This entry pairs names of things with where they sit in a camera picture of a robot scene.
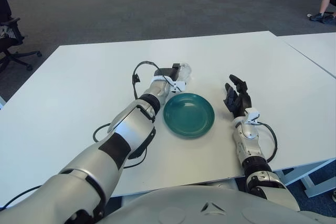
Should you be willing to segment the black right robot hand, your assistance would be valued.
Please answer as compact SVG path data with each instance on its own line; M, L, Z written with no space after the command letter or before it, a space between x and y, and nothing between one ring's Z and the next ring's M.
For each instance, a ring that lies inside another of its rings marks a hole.
M223 100L224 104L234 118L245 116L245 109L252 107L251 98L247 92L247 84L233 74L229 75L229 79L236 89L229 83L225 83L226 98Z

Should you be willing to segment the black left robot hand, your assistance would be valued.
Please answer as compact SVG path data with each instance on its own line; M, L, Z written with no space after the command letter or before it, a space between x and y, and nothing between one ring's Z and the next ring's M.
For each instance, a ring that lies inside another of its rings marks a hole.
M178 79L180 68L180 63L174 63L171 68L157 69L154 73L154 76L166 76L170 77L172 81L176 81Z

